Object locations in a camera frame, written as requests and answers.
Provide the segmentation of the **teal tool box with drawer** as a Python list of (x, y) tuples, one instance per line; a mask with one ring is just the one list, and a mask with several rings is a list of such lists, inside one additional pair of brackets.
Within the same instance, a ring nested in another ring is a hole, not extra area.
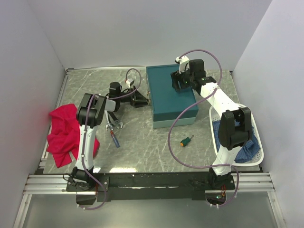
[(177, 92), (172, 87), (171, 73), (178, 69), (178, 65), (146, 68), (154, 129), (171, 127), (179, 114), (196, 102), (191, 88)]

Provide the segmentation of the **blue red screwdriver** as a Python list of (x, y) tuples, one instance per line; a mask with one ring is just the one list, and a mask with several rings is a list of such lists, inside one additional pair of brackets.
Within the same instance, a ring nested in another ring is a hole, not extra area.
[(112, 138), (116, 148), (119, 148), (120, 144), (119, 144), (118, 139), (116, 138), (116, 136), (115, 136), (115, 134), (112, 130), (110, 130), (110, 135), (111, 135), (111, 138)]

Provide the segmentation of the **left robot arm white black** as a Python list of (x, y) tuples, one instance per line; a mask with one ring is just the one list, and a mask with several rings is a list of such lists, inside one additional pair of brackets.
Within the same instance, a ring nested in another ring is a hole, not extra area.
[(123, 122), (114, 113), (119, 110), (122, 103), (129, 103), (134, 108), (149, 104), (149, 100), (134, 85), (133, 79), (127, 79), (125, 82), (128, 86), (125, 90), (122, 89), (120, 83), (112, 82), (106, 96), (85, 93), (78, 107), (76, 120), (79, 123), (80, 140), (78, 157), (71, 178), (77, 180), (78, 186), (84, 191), (91, 190), (95, 184), (92, 177), (95, 136), (103, 117), (106, 117), (107, 121), (106, 130), (110, 130), (111, 137), (118, 148), (120, 145), (113, 129), (123, 128)]

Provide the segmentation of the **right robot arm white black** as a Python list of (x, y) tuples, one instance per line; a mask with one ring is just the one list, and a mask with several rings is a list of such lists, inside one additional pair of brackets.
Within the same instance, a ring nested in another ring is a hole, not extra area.
[(219, 87), (219, 82), (206, 76), (204, 61), (177, 57), (179, 70), (171, 73), (172, 87), (179, 92), (188, 87), (205, 98), (220, 117), (218, 127), (219, 151), (212, 164), (214, 174), (208, 177), (208, 184), (217, 190), (224, 185), (224, 175), (231, 172), (230, 167), (238, 152), (252, 138), (251, 111), (233, 102)]

